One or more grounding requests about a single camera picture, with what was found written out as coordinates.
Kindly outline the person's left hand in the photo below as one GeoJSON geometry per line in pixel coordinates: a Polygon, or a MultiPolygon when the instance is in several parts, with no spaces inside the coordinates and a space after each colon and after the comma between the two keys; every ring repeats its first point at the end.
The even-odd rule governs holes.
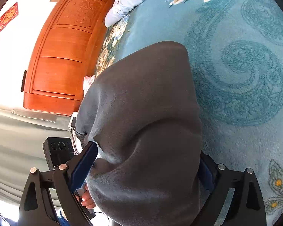
{"type": "Polygon", "coordinates": [[[82,194],[82,196],[76,195],[75,197],[86,209],[94,209],[96,207],[95,201],[89,193],[87,184],[85,184],[85,192],[82,194]]]}

